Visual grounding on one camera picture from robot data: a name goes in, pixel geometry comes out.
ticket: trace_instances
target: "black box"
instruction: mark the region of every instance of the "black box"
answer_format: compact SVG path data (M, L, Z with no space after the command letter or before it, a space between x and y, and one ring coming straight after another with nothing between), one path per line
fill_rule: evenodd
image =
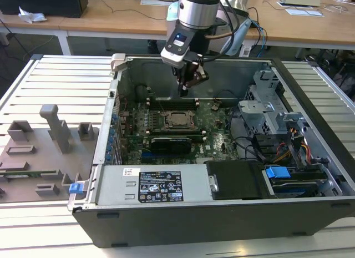
M62 16L80 18L88 5L88 0L0 0L3 14L18 14L21 7L32 13L43 13L45 16Z

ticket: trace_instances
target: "motherboard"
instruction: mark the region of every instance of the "motherboard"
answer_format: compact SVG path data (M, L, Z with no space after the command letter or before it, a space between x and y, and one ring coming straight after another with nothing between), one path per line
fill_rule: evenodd
M217 99L121 103L123 164L203 164L238 159L231 107Z

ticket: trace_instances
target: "aluminum profile table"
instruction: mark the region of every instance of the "aluminum profile table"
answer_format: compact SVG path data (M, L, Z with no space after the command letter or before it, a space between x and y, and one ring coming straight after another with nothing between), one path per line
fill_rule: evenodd
M319 67L307 62L284 62L313 105L355 158L355 105ZM289 94L285 98L298 111Z
M92 122L99 128L112 80L109 64L110 57L45 55L41 60L31 60L0 100L0 148L6 144L7 128L15 119L27 119L34 128L48 127L38 114L44 103L58 104L59 118L66 119L69 127ZM342 117L338 121L344 123L329 119L329 124L352 150L353 105L318 68L302 62L285 62L285 65L324 118ZM297 110L290 98L289 103ZM77 224L66 204L66 201L23 203L16 208L0 204L0 256L355 257L353 217L340 219L314 236L99 249Z

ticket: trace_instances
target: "desk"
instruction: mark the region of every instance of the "desk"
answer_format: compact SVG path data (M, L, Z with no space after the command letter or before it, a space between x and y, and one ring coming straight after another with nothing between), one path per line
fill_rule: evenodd
M133 9L133 11L114 11ZM148 18L138 12L153 17ZM59 39L64 55L71 55L68 36L166 39L166 6L142 6L140 0L89 0L81 18L47 17L45 22L29 24L17 15L3 15L0 18L13 33L54 35ZM0 32L8 31L0 24Z
M351 13L330 12L322 9L324 17L292 16L286 11L273 9L265 0L249 0L248 7L255 7L259 13L260 25L267 30L269 46L299 48L355 50L355 6L322 0L325 4L336 4L348 8ZM276 2L268 0L275 8L282 9ZM254 10L251 18L256 20ZM252 37L247 37L240 56L249 56L248 50L258 38L256 29L251 29Z
M114 11L133 9L147 16L163 20L154 20L134 11ZM140 0L89 0L88 8L81 18L48 17L46 22L29 24L16 15L3 15L1 19L13 33L46 34L58 37L64 55L71 55L68 36L129 38L129 39L166 39L167 7L142 6ZM260 24L268 32L267 45L355 50L355 6L330 0L324 4L341 4L350 13L335 13L323 10L325 17L291 16L286 11L273 9L264 0L249 0L249 7L256 7ZM268 0L276 8L277 0ZM250 15L256 19L255 12ZM7 30L0 25L0 32ZM250 29L240 56L249 56L251 46L258 38L256 29Z

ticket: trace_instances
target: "warning label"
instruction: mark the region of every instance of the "warning label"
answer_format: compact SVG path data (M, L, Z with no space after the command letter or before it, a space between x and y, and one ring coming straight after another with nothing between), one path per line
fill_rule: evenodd
M138 200L141 203L184 201L180 171L140 172Z

